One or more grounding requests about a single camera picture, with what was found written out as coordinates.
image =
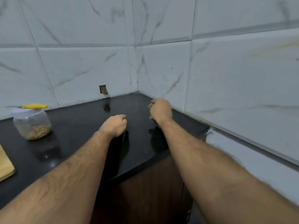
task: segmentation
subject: fist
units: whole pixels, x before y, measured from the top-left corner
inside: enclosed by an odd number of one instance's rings
[[[120,136],[127,126],[126,115],[111,116],[103,123],[99,131],[105,132],[111,137]]]
[[[171,106],[167,100],[157,98],[151,102],[153,105],[150,109],[150,114],[159,126],[161,126],[163,121],[172,119]]]

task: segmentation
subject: jar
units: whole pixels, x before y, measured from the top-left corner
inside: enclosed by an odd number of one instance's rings
[[[14,108],[11,110],[13,123],[27,140],[35,140],[48,135],[52,126],[43,109]]]

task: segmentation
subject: yellow-handled knife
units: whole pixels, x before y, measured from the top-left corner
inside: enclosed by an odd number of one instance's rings
[[[28,105],[12,105],[6,107],[20,107],[20,108],[29,108],[29,109],[38,109],[38,108],[47,108],[47,105],[38,105],[38,104],[28,104]]]

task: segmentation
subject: white tile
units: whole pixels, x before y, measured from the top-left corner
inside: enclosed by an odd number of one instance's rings
[[[132,0],[135,44],[190,40],[195,0]]]
[[[128,47],[39,48],[60,106],[132,92]]]
[[[185,111],[299,163],[299,29],[193,40]]]
[[[58,107],[37,49],[0,49],[0,119],[10,117],[5,106],[32,103]]]
[[[299,0],[196,0],[192,39],[295,28]]]
[[[35,47],[18,0],[0,0],[0,48]]]
[[[126,14],[128,45],[135,45],[132,0],[123,0]]]
[[[138,91],[138,79],[137,79],[137,68],[136,68],[136,49],[135,47],[129,48],[129,58],[130,58],[130,71],[131,71],[131,81],[133,92]]]
[[[183,110],[191,41],[136,47],[138,89]]]
[[[296,170],[261,154],[253,145],[226,137],[223,132],[209,133],[206,142],[231,155],[252,175],[299,205],[299,173]]]
[[[20,0],[38,47],[126,46],[123,0]]]

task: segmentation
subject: person's left hand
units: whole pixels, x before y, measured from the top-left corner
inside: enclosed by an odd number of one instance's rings
[[[109,134],[111,137],[115,138],[120,136],[127,126],[126,115],[111,116],[103,125],[100,127],[99,131]]]

